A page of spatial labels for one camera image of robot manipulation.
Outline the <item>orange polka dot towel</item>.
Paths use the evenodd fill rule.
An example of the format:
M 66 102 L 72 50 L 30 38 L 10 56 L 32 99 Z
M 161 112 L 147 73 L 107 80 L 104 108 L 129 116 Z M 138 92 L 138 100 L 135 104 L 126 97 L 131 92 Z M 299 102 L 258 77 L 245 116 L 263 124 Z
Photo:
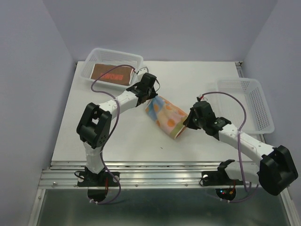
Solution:
M 176 139 L 185 130 L 188 114 L 161 96 L 148 101 L 145 112 L 169 137 Z

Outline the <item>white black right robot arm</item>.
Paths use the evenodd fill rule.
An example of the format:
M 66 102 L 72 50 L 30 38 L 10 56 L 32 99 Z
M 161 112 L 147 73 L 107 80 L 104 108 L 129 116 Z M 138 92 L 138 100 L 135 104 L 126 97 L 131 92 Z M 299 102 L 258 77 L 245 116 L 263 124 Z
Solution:
M 207 135 L 252 160 L 247 163 L 241 160 L 221 162 L 216 171 L 202 174 L 204 186 L 226 186 L 240 180 L 260 185 L 269 194 L 277 196 L 299 176 L 286 147 L 273 147 L 239 131 L 226 118 L 216 117 L 207 101 L 196 102 L 183 124 L 189 129 L 203 129 Z

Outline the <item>brown red checked towel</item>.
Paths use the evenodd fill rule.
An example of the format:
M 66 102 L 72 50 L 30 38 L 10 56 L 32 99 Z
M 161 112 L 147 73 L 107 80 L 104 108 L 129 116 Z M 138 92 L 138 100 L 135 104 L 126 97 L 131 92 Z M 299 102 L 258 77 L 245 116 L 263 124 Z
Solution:
M 95 64 L 90 79 L 108 82 L 117 85 L 128 86 L 132 80 L 134 69 L 130 66 L 114 66 Z

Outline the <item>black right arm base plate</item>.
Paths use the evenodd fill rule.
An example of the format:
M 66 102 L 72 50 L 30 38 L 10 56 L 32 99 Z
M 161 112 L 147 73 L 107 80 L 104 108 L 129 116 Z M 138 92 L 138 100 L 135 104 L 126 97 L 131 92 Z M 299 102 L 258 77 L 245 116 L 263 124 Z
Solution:
M 203 171 L 199 184 L 201 186 L 232 186 L 234 183 L 243 185 L 242 179 L 230 179 L 225 171 L 226 167 L 233 162 L 237 163 L 234 160 L 226 160 L 221 162 L 214 171 Z

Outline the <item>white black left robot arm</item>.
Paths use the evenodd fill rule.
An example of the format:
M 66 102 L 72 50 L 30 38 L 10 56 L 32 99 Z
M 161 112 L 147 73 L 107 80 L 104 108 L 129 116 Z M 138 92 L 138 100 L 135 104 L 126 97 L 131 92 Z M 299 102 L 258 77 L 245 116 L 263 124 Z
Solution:
M 102 104 L 89 103 L 79 121 L 76 132 L 86 151 L 86 166 L 78 171 L 79 187 L 104 186 L 109 173 L 101 161 L 104 145 L 110 138 L 111 121 L 121 113 L 138 107 L 158 94 L 154 84 L 157 77 L 144 73 L 140 82 L 127 88 L 122 94 Z

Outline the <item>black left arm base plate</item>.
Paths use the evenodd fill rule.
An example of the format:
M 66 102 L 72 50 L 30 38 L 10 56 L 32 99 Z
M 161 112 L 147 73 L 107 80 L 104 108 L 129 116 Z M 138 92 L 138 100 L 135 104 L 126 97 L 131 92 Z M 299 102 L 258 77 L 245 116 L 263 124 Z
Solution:
M 78 179 L 78 187 L 118 187 L 118 183 L 107 171 L 101 171 L 99 174 L 90 171 L 75 171 L 75 177 Z

